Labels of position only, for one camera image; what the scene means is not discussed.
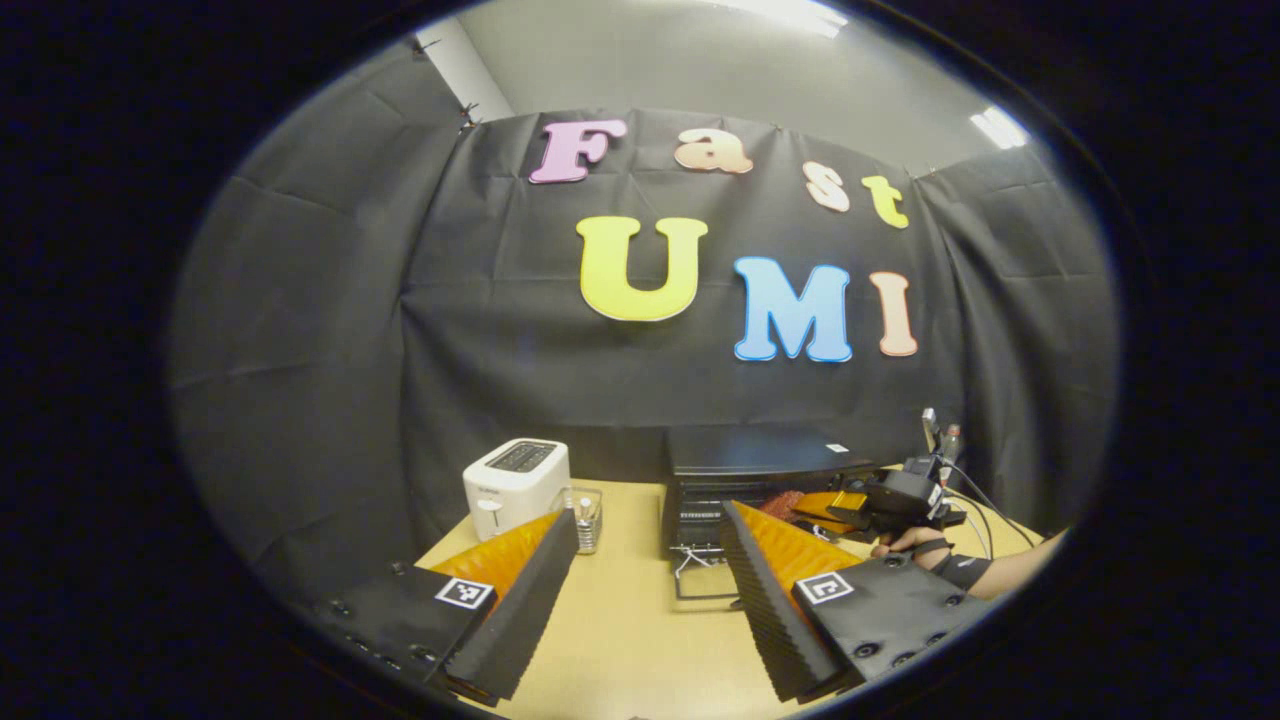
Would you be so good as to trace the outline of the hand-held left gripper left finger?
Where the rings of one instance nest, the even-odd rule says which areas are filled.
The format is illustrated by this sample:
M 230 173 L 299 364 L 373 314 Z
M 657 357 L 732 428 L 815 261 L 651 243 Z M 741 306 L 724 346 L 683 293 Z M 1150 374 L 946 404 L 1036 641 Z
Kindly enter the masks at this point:
M 434 566 L 339 591 L 319 601 L 317 621 L 411 687 L 512 700 L 577 551 L 573 511 L 557 509 Z

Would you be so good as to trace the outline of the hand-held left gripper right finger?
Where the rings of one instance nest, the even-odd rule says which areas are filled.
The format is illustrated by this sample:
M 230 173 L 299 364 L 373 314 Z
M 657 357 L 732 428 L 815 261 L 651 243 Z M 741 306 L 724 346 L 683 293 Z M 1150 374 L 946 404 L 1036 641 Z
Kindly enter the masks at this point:
M 739 501 L 722 550 L 782 701 L 806 703 L 911 662 L 974 626 L 989 602 L 904 553 L 859 559 Z

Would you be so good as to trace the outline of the black electric oven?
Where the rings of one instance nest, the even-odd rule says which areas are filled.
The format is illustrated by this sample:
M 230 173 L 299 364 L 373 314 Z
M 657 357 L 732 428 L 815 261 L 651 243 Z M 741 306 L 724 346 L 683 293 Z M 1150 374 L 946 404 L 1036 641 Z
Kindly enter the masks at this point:
M 878 465 L 810 425 L 673 427 L 666 433 L 669 479 L 660 515 L 660 548 L 678 601 L 736 600 L 736 592 L 689 593 L 684 574 L 724 560 L 719 523 L 724 501 L 760 507 L 790 491 L 847 489 Z

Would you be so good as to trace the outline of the clear ribbed glass cup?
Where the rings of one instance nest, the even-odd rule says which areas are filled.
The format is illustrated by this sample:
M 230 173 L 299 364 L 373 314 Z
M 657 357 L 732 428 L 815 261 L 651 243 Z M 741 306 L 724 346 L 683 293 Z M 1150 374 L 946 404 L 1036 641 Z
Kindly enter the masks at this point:
M 603 493 L 599 489 L 573 487 L 570 489 L 570 507 L 575 514 L 579 553 L 595 553 L 603 527 Z

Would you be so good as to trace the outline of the white toaster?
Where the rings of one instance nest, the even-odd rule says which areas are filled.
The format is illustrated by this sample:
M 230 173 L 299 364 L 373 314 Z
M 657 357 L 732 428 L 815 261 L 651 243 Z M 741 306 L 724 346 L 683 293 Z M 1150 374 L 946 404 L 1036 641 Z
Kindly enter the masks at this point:
M 568 446 L 550 439 L 511 439 L 463 470 L 468 512 L 480 541 L 559 507 L 558 497 L 570 486 Z

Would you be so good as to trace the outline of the black backdrop cloth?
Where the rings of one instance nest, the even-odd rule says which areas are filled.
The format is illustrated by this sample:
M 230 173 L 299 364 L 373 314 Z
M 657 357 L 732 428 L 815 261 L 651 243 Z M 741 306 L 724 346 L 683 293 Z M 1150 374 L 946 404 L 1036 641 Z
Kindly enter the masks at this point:
M 922 178 L 764 122 L 582 108 L 462 131 L 393 47 L 227 181 L 175 296 L 166 389 L 229 542 L 312 603 L 467 515 L 508 439 L 663 482 L 678 427 L 823 430 L 963 461 L 1038 532 L 1082 511 L 1123 329 L 1091 211 L 1034 150 Z

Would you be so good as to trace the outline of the small ceiling light panel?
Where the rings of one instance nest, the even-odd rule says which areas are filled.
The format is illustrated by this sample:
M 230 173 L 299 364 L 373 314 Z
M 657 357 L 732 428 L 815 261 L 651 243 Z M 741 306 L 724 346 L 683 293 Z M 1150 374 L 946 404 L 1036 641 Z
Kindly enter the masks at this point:
M 1001 150 L 1024 147 L 1029 142 L 1027 131 L 1004 109 L 995 105 L 970 115 L 970 123 Z

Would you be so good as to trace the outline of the large ceiling light panel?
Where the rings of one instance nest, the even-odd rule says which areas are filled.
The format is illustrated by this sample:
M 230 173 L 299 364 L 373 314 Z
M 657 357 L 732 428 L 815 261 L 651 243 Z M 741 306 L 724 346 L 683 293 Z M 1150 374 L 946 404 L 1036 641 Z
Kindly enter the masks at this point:
M 850 18 L 818 0 L 704 0 L 748 12 L 794 29 L 835 38 Z

